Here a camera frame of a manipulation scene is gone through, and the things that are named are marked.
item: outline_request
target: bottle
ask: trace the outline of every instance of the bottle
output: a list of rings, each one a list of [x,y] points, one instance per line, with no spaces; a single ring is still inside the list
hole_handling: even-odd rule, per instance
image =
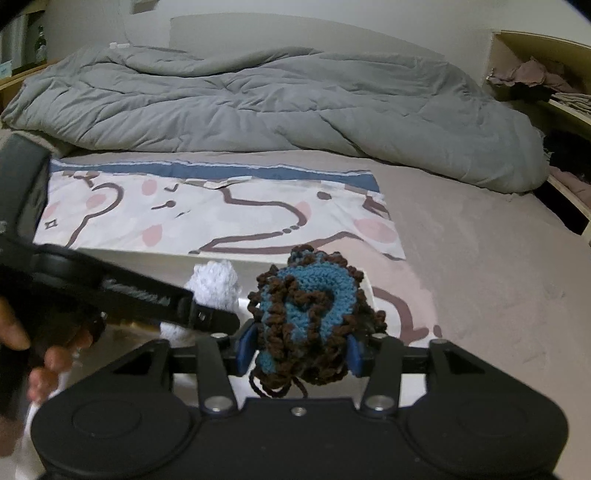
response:
[[[47,40],[42,25],[39,25],[39,37],[35,42],[35,63],[38,65],[47,63]]]

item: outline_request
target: clothing pile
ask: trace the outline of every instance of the clothing pile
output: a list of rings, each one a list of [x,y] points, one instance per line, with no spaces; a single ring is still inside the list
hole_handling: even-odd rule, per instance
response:
[[[571,86],[567,80],[567,76],[568,74],[563,64],[548,61],[544,65],[531,57],[529,61],[507,72],[493,71],[492,75],[488,77],[488,80],[493,85],[513,87],[522,83],[528,87],[542,85],[554,92],[580,93],[580,90]]]

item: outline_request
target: blue stripe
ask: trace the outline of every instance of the blue stripe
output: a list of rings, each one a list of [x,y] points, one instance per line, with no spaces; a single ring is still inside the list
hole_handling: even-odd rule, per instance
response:
[[[148,173],[174,179],[219,180],[233,177],[253,176],[266,180],[324,180],[344,183],[370,192],[379,192],[378,182],[369,170],[347,172],[314,171],[305,168],[278,165],[203,164],[182,161],[120,162],[95,165],[78,165],[54,160],[51,171],[93,170],[107,173]]]

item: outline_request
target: white wall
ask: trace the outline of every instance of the white wall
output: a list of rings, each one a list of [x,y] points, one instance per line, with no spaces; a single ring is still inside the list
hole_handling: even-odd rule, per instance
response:
[[[566,0],[507,0],[498,9],[491,26],[591,45],[591,22]]]
[[[45,14],[50,58],[87,43],[168,46],[170,18],[263,12],[332,20],[401,38],[444,54],[479,79],[489,47],[489,20],[504,0],[160,0],[130,15],[131,0],[51,0]]]

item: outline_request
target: pink circle pattern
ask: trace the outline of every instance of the pink circle pattern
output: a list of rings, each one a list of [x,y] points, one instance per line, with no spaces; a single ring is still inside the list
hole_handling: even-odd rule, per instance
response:
[[[142,232],[142,240],[146,247],[154,247],[162,240],[162,225],[152,225]]]
[[[312,207],[308,202],[300,202],[295,205],[295,208],[297,208],[307,220],[310,220],[310,217],[312,216]]]
[[[102,205],[106,199],[107,195],[105,195],[104,193],[97,193],[96,195],[93,195],[92,197],[88,198],[88,200],[86,201],[86,208],[88,208],[89,210],[93,210],[98,206]]]
[[[153,195],[158,189],[158,182],[154,179],[144,180],[142,184],[142,193],[146,196]]]
[[[60,202],[50,203],[47,205],[45,211],[43,212],[43,216],[41,217],[43,220],[47,220],[50,216],[52,216],[57,208],[60,206]]]
[[[398,239],[398,234],[379,220],[361,218],[353,223],[363,235],[381,244],[393,244]]]

